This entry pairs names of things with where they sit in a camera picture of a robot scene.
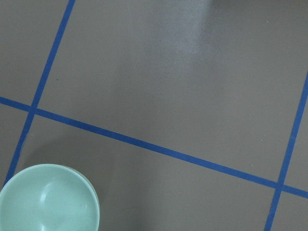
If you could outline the green bowl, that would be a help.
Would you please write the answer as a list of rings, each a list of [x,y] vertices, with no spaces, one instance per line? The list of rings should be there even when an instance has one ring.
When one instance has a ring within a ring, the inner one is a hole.
[[[2,231],[97,231],[100,203],[77,170],[40,164],[14,175],[0,192]]]

